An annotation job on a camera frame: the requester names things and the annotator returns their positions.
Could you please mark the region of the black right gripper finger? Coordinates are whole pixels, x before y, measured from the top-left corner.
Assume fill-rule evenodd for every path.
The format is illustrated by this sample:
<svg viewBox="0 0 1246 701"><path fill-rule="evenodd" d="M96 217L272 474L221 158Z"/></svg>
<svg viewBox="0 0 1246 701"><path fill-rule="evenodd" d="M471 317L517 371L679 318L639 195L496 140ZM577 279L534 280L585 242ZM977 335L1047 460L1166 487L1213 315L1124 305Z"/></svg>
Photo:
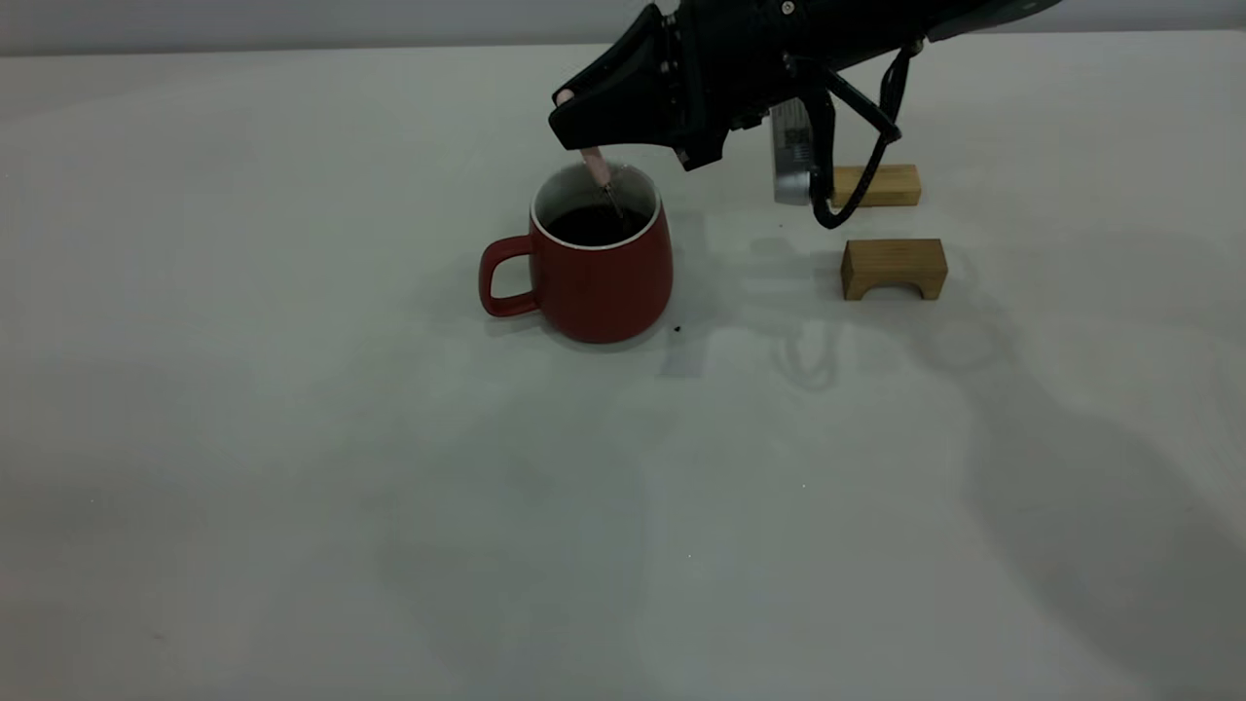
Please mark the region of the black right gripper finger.
<svg viewBox="0 0 1246 701"><path fill-rule="evenodd" d="M674 12L662 12L657 4L645 5L616 44L584 71L582 90L644 86L647 92L670 92L673 40Z"/></svg>
<svg viewBox="0 0 1246 701"><path fill-rule="evenodd" d="M680 148L678 73L667 49L611 49L574 75L572 97L548 116L567 149L611 144Z"/></svg>

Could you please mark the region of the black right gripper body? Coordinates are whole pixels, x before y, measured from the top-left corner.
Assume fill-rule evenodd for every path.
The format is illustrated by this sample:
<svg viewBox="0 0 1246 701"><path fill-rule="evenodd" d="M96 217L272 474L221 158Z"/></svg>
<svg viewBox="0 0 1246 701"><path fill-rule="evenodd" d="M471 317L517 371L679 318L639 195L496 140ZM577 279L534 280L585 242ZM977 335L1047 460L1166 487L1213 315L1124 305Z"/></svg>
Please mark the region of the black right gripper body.
<svg viewBox="0 0 1246 701"><path fill-rule="evenodd" d="M814 121L816 171L831 166L834 98L872 125L881 154L900 139L910 62L936 25L934 1L682 1L668 17L687 92L682 167L716 163L729 132L787 100Z"/></svg>

